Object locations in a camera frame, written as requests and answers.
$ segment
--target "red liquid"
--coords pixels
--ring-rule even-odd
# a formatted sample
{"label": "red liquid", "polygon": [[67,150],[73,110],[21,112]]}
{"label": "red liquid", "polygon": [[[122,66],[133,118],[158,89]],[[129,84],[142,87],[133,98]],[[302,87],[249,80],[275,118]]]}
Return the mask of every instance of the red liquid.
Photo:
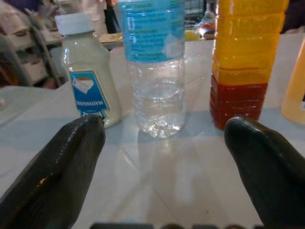
{"label": "red liquid", "polygon": [[212,75],[211,85],[210,111],[217,128],[224,130],[226,122],[237,115],[259,119],[267,83],[226,86]]}

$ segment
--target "yellow bottle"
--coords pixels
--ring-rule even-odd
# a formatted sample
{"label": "yellow bottle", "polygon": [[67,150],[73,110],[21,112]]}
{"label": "yellow bottle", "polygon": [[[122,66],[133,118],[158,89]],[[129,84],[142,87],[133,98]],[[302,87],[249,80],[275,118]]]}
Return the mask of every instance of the yellow bottle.
{"label": "yellow bottle", "polygon": [[282,114],[292,122],[305,125],[305,38],[282,104]]}
{"label": "yellow bottle", "polygon": [[210,111],[224,129],[260,116],[289,0],[218,0]]}

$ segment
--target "yellow liquid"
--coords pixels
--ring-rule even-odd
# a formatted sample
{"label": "yellow liquid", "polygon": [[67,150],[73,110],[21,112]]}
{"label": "yellow liquid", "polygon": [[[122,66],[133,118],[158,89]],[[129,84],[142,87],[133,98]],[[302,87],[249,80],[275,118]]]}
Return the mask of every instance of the yellow liquid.
{"label": "yellow liquid", "polygon": [[270,79],[289,0],[219,0],[212,72],[218,83]]}
{"label": "yellow liquid", "polygon": [[219,15],[257,15],[284,12],[289,0],[218,0]]}
{"label": "yellow liquid", "polygon": [[269,82],[272,68],[262,69],[223,69],[215,62],[212,64],[212,74],[218,83],[223,85],[245,85]]}
{"label": "yellow liquid", "polygon": [[282,104],[282,114],[290,121],[305,125],[305,39]]}

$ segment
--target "sauce bottle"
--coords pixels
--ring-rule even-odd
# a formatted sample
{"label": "sauce bottle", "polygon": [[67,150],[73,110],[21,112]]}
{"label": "sauce bottle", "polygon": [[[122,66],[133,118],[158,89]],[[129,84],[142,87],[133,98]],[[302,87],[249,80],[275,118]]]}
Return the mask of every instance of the sauce bottle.
{"label": "sauce bottle", "polygon": [[292,122],[305,125],[305,38],[282,104],[282,114]]}
{"label": "sauce bottle", "polygon": [[98,114],[105,127],[118,123],[122,107],[109,68],[109,52],[92,36],[84,13],[55,17],[62,42],[62,67],[72,84],[80,116]]}
{"label": "sauce bottle", "polygon": [[288,2],[217,1],[210,111],[218,128],[236,115],[259,118]]}

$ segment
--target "mayonnaise label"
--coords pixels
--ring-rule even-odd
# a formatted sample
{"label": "mayonnaise label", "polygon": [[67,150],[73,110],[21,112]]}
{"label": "mayonnaise label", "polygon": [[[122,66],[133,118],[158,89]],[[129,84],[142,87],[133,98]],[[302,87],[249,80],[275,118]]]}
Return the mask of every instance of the mayonnaise label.
{"label": "mayonnaise label", "polygon": [[93,71],[70,73],[76,108],[80,117],[97,114],[106,117],[109,106]]}

